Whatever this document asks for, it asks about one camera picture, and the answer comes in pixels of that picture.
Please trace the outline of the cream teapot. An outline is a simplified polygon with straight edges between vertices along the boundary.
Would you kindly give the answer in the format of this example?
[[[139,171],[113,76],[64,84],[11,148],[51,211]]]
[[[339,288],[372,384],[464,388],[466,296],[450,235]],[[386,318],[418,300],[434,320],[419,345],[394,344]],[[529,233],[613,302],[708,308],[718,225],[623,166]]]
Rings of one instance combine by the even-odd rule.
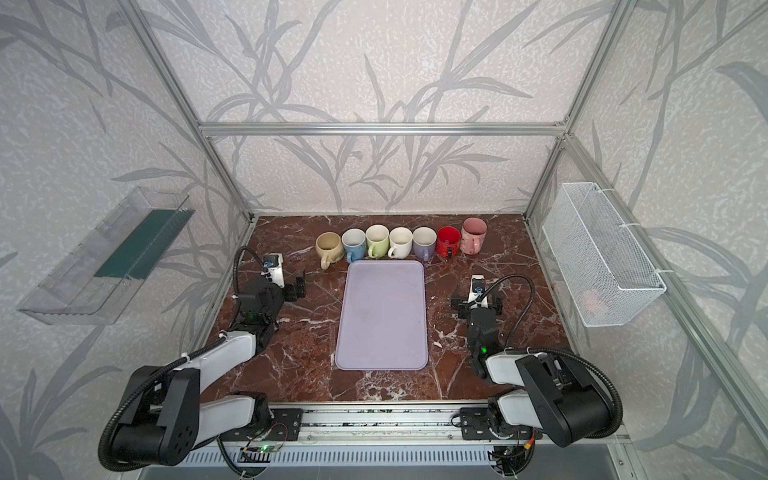
[[[322,270],[327,270],[345,255],[341,237],[335,232],[324,232],[319,235],[315,242],[315,250],[320,258]]]

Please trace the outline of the pink patterned mug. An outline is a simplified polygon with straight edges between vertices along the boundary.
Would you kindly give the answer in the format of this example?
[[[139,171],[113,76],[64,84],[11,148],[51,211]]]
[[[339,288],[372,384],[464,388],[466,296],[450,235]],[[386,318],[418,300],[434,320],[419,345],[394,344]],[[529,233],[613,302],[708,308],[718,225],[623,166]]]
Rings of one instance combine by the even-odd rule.
[[[461,229],[460,249],[465,255],[477,255],[482,250],[488,227],[484,220],[467,218]]]

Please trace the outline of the blue mug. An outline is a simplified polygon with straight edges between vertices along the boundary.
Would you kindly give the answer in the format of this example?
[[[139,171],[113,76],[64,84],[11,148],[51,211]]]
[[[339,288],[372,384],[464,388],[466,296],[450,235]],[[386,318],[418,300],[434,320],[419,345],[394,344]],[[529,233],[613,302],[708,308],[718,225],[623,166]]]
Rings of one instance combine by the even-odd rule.
[[[346,252],[346,261],[352,264],[362,260],[367,254],[367,239],[363,230],[352,228],[341,236],[342,244]]]

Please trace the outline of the red mug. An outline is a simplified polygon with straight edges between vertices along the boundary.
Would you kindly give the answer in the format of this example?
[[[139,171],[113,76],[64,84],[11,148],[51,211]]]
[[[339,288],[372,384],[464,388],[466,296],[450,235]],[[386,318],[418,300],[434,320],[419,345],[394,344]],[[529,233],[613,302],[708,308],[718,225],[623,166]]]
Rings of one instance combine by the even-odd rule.
[[[436,253],[445,259],[455,257],[460,250],[462,235],[452,226],[444,226],[437,232]]]

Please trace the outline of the lavender mug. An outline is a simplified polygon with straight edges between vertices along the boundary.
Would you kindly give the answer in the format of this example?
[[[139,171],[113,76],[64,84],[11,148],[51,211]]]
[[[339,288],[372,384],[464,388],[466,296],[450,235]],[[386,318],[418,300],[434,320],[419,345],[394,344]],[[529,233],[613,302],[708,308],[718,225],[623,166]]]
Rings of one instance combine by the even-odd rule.
[[[435,255],[437,233],[429,227],[418,227],[413,231],[412,253],[420,261],[429,262]]]

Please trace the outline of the light green mug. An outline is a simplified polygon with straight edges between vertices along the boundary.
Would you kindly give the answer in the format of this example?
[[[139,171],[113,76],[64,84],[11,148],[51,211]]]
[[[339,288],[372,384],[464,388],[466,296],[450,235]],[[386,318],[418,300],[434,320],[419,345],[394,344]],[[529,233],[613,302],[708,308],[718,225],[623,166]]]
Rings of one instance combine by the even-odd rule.
[[[389,229],[381,224],[371,225],[365,231],[367,256],[380,259],[388,256]]]

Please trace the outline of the white mug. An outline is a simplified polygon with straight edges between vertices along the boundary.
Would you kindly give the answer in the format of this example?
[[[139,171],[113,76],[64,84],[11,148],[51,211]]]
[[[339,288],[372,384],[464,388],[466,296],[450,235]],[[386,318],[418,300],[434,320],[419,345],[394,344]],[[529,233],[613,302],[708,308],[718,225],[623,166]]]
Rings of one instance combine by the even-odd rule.
[[[396,227],[389,233],[389,250],[388,257],[390,259],[405,259],[407,258],[412,249],[413,233],[406,227]]]

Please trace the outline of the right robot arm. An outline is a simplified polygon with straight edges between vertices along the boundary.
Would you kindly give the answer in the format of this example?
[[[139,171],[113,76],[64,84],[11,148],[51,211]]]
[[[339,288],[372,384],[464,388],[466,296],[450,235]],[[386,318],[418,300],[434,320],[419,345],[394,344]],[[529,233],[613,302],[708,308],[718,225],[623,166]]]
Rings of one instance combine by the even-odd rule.
[[[467,322],[469,364],[478,377],[510,390],[487,406],[460,410],[465,440],[522,440],[546,435],[559,447],[614,434],[623,405],[610,379],[589,361],[563,349],[504,348],[498,341],[501,302],[451,298]]]

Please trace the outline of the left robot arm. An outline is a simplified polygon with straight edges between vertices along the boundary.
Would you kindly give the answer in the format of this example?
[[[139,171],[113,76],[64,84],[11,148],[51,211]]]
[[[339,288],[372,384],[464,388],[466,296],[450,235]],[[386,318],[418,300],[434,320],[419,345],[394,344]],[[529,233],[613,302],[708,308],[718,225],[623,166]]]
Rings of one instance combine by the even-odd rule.
[[[248,311],[213,344],[164,366],[135,370],[100,437],[101,465],[114,472],[175,466],[195,448],[221,441],[230,431],[245,430],[254,437],[269,433],[273,415],[265,394],[237,392],[207,403],[200,396],[227,372],[261,354],[278,330],[283,304],[305,295],[305,274],[284,286],[255,278],[239,295]]]

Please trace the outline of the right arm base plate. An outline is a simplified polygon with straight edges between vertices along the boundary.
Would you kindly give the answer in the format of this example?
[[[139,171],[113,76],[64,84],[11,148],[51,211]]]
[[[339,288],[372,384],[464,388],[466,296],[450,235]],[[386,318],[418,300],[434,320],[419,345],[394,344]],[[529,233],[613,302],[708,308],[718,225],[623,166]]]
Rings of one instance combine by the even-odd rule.
[[[458,420],[452,424],[460,429],[461,438],[466,441],[528,441],[531,438],[540,440],[543,433],[538,429],[525,425],[509,425],[492,414],[490,409],[464,407],[459,410]]]

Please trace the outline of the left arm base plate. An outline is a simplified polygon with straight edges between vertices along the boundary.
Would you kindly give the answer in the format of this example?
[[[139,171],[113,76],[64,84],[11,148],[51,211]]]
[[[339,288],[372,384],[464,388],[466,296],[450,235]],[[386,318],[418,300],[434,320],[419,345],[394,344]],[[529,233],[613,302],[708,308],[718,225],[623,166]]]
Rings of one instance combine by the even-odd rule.
[[[294,442],[299,438],[303,413],[301,408],[277,408],[271,411],[269,420],[232,430],[222,438],[225,442]]]

